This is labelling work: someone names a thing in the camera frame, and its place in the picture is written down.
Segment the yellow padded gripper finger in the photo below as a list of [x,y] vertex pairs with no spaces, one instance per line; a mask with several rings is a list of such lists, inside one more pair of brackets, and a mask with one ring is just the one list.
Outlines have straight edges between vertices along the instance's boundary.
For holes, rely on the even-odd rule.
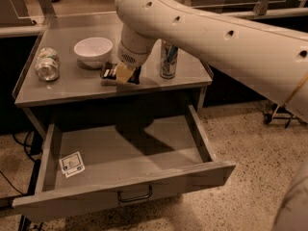
[[135,72],[135,68],[129,66],[125,63],[119,63],[116,65],[116,80],[121,83],[125,84],[129,81],[129,79],[133,76]]

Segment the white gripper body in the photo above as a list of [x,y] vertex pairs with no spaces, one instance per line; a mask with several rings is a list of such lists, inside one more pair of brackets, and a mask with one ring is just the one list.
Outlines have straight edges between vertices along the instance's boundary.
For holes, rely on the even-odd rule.
[[128,66],[139,67],[146,62],[148,55],[132,52],[121,41],[117,47],[117,57]]

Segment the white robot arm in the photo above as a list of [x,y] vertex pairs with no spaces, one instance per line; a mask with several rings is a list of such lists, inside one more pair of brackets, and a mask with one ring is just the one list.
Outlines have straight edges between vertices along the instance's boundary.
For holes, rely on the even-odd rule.
[[[147,60],[157,39],[165,39],[199,60],[308,120],[307,37],[300,33],[186,7],[178,0],[115,0],[123,23],[124,58]],[[183,231],[308,231],[307,166],[301,164],[282,202],[267,216],[267,201],[205,200]]]

